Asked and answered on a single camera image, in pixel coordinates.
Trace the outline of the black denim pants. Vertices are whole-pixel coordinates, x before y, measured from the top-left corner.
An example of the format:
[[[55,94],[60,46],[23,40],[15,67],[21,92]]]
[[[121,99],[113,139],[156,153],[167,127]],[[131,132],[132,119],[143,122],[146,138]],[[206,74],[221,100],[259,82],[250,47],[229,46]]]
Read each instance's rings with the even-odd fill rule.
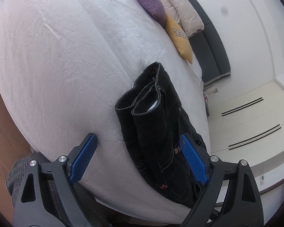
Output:
[[[146,183],[167,199],[192,208],[203,187],[180,150],[180,136],[187,133],[198,146],[206,145],[161,63],[145,68],[117,101],[115,111],[127,151]]]

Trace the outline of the white wardrobe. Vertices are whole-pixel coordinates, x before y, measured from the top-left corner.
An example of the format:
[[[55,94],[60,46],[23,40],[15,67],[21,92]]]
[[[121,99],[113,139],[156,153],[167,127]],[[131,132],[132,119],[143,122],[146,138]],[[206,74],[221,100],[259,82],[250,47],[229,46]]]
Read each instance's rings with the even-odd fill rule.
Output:
[[[284,179],[284,90],[269,82],[209,108],[210,150],[245,159],[262,191]]]

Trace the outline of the bed with white sheet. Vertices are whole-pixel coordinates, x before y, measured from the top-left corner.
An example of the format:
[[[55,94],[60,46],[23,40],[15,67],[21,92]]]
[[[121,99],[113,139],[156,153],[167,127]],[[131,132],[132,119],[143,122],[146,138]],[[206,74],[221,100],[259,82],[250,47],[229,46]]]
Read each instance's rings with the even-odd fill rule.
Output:
[[[141,177],[114,108],[155,61],[209,143],[199,66],[188,65],[137,0],[0,0],[0,93],[25,139],[55,160],[96,134],[81,184],[123,214],[180,224],[189,209]]]

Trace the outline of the dark grey padded headboard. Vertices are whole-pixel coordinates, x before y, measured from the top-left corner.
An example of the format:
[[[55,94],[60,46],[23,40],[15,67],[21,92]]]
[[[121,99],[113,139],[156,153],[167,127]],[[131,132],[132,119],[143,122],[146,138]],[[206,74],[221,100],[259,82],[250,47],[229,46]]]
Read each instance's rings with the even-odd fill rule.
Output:
[[[188,1],[204,24],[204,30],[189,38],[189,42],[202,69],[202,81],[206,88],[229,78],[231,67],[221,38],[205,10],[197,0]]]

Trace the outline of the yellow cushion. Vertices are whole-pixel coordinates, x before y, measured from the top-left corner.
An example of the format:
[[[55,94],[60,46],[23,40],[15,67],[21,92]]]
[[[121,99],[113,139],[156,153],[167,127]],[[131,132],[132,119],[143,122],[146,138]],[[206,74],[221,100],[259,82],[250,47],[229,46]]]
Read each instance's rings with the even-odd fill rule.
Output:
[[[172,40],[173,45],[175,46],[180,56],[189,64],[192,64],[192,48],[186,36],[186,33],[183,31],[180,25],[167,14],[165,28],[169,38]]]

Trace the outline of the folded beige duvet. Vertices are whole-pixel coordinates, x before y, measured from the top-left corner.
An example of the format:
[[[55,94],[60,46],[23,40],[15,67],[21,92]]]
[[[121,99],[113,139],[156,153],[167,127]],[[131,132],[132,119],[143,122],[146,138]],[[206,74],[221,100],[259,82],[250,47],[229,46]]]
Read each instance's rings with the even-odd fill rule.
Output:
[[[204,23],[188,0],[160,0],[166,14],[184,30],[187,38],[204,30]]]

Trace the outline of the purple cushion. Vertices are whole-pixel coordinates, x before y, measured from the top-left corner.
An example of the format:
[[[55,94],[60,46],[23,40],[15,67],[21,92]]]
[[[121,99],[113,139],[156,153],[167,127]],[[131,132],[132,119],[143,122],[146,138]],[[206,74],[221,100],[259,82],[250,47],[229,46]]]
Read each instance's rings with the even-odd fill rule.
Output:
[[[165,28],[166,26],[166,12],[160,0],[137,0],[139,4],[150,15],[152,15],[160,25]]]

